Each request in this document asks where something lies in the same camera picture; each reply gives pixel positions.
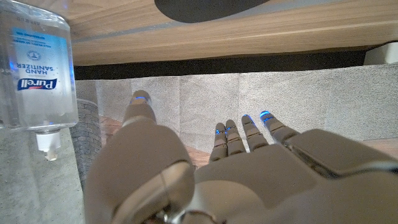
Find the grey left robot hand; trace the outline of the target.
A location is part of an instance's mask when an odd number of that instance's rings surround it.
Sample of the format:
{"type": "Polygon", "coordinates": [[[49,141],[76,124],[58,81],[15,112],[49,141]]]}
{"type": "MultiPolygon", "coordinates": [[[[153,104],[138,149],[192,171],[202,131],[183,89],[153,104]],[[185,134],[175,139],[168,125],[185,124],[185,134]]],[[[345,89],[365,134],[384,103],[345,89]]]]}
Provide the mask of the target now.
{"type": "Polygon", "coordinates": [[[397,160],[321,129],[304,133],[263,111],[215,128],[196,169],[180,138],[133,93],[121,129],[90,167],[87,223],[396,223],[397,160]]]}

